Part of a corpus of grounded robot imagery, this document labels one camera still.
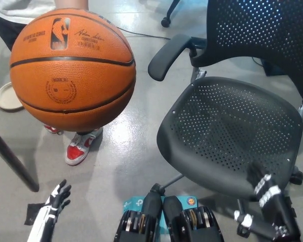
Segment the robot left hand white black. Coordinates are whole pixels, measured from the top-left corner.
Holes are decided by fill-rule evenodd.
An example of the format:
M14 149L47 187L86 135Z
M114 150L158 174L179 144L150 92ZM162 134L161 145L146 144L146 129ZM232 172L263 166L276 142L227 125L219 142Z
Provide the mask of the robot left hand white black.
M45 204L40 208L27 242L52 241L55 224L63 209L70 204L71 185L62 180L51 192Z

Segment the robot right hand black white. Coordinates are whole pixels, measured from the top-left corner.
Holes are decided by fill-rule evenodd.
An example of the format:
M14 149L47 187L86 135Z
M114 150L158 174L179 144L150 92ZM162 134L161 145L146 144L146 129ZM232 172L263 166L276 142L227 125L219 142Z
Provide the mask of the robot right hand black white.
M248 165L246 179L253 187L263 219L236 210L237 234L247 238L254 233L269 241L300 241L301 233L290 199L273 176L261 164L252 162Z

